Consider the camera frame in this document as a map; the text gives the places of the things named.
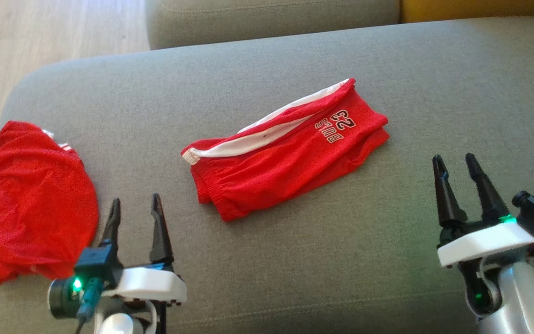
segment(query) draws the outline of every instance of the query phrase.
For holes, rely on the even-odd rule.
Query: gray fabric upholstery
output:
[[[399,23],[399,0],[146,0],[151,49]]]
[[[392,137],[355,173],[231,224],[197,203],[184,146],[231,135],[348,77],[388,116]],[[436,256],[431,160],[443,155],[470,218],[481,209],[467,152],[504,199],[534,193],[534,18],[72,61],[24,79],[1,124],[9,119],[34,122],[77,150],[101,220],[112,198],[122,199],[126,265],[147,259],[151,194],[161,194],[174,267],[189,287],[189,302],[169,309],[169,333],[472,333],[460,275]],[[48,315],[48,284],[33,276],[0,286],[0,315],[10,315],[0,316],[0,333],[73,332],[75,321]]]

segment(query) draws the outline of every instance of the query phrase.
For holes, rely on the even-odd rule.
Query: yellow cushion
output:
[[[404,23],[489,16],[534,16],[534,0],[402,0]]]

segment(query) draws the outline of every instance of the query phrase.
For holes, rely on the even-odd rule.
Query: red basketball shorts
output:
[[[229,221],[354,171],[389,138],[387,118],[356,93],[355,82],[294,101],[230,138],[184,148],[199,202],[214,203]]]
[[[77,152],[36,125],[7,122],[0,131],[0,283],[28,273],[71,276],[97,227],[96,192]]]

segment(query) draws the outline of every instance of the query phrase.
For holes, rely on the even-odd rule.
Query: white plastic part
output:
[[[146,300],[146,309],[150,312],[150,327],[146,329],[146,334],[155,334],[156,326],[158,325],[158,313],[156,312],[154,304]]]
[[[102,296],[115,295],[161,302],[187,302],[187,286],[172,271],[137,267],[123,270],[117,288],[102,293]]]
[[[144,334],[144,328],[136,318],[116,313],[104,319],[98,334]]]
[[[464,235],[438,249],[441,266],[487,257],[534,244],[534,237],[517,223],[502,223]]]

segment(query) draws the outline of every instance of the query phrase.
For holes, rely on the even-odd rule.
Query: teal connector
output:
[[[94,316],[104,284],[100,278],[91,278],[85,286],[83,298],[81,299],[81,306],[78,310],[76,318],[83,323],[89,322]]]

